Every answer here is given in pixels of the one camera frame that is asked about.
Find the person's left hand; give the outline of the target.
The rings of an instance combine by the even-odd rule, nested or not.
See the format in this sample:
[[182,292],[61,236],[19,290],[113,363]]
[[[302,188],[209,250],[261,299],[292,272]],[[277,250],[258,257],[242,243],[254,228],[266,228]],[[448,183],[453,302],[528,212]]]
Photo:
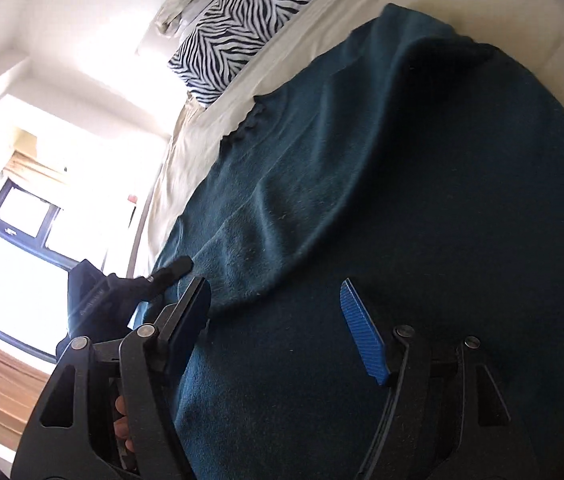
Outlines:
[[114,435],[130,453],[134,453],[134,444],[130,437],[129,419],[123,396],[118,396],[114,401],[114,408],[119,415],[119,418],[114,421]]

